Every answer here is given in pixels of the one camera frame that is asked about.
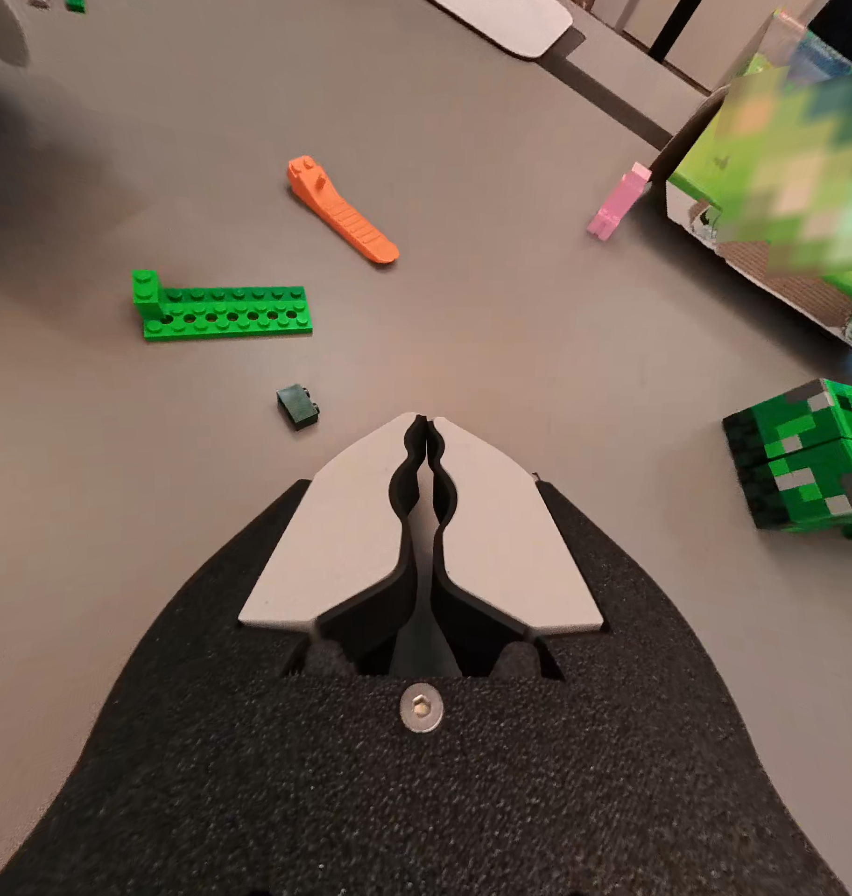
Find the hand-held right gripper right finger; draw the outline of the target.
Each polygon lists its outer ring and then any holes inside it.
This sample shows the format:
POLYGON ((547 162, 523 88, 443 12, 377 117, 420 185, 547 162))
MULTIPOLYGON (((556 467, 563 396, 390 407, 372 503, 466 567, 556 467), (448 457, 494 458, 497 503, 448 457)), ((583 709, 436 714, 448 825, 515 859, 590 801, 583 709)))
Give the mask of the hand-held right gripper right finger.
POLYGON ((562 678, 547 639, 598 633, 603 616, 536 479, 449 419, 428 421, 437 530, 430 605, 465 678, 488 678, 510 644, 562 678))

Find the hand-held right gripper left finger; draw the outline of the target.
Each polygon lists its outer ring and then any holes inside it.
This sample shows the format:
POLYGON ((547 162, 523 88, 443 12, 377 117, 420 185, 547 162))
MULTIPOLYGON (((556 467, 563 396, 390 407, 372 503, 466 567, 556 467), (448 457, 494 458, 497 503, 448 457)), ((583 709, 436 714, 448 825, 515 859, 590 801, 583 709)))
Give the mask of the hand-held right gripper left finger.
POLYGON ((427 428, 425 416, 400 414, 320 469, 241 608, 241 625, 336 642, 360 674, 389 675, 417 602, 409 515, 427 428))

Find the green lego plate assembly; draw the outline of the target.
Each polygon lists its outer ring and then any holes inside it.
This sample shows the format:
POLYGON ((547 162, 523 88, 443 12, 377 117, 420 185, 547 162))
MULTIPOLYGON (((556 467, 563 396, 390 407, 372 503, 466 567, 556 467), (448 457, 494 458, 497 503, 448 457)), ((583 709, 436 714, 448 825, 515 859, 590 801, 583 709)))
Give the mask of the green lego plate assembly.
POLYGON ((141 319, 159 319, 165 304, 240 303, 253 301, 289 301, 303 299, 305 289, 295 287, 166 287, 152 270, 134 270, 131 274, 134 306, 141 319))

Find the dark green lego piece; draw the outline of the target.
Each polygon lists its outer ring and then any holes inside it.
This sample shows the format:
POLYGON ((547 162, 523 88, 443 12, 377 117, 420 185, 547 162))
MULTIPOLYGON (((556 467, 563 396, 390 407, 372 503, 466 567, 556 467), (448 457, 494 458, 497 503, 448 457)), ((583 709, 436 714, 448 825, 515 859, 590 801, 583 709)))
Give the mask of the dark green lego piece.
POLYGON ((294 431, 311 427, 319 420, 320 409, 308 388, 293 384, 276 392, 278 407, 294 431))

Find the green lego creeper figure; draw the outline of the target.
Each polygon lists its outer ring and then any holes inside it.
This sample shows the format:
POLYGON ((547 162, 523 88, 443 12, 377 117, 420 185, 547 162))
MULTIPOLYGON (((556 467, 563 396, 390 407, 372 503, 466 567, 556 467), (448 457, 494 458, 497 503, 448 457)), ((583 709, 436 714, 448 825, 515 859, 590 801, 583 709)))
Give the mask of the green lego creeper figure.
POLYGON ((852 540, 852 385, 814 379, 722 427, 756 529, 852 540))

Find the orange lego brick separator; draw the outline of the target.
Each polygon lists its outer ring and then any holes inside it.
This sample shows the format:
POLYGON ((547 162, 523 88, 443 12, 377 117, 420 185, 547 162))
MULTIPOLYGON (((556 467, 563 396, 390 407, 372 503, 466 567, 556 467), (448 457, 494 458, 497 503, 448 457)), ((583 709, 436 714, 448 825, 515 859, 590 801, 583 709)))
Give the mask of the orange lego brick separator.
POLYGON ((369 262, 388 265, 399 259, 398 247, 339 194, 312 157, 290 160, 287 178, 292 193, 369 262))

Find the pink lego pig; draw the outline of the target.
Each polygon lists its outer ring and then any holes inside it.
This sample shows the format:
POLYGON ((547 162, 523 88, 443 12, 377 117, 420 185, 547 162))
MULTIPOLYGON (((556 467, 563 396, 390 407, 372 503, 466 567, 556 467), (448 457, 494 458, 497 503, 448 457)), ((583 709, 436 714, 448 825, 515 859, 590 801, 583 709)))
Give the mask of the pink lego pig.
POLYGON ((586 232, 600 241, 607 241, 634 204, 644 195, 651 177, 652 171, 649 168, 634 163, 606 197, 588 224, 586 232))

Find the green lego box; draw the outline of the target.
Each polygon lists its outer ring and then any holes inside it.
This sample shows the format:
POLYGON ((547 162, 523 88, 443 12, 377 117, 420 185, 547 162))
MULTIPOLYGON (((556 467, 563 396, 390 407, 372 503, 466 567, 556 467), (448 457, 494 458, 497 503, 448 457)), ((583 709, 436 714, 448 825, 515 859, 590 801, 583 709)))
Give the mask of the green lego box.
POLYGON ((655 169, 669 219, 852 347, 852 2, 774 13, 655 169))

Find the white book stand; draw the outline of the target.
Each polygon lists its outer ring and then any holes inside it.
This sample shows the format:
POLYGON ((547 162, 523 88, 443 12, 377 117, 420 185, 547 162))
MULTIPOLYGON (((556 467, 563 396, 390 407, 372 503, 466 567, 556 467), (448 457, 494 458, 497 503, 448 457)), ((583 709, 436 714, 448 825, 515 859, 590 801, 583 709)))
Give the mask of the white book stand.
POLYGON ((557 1, 432 1, 444 13, 500 50, 534 61, 573 26, 557 1))

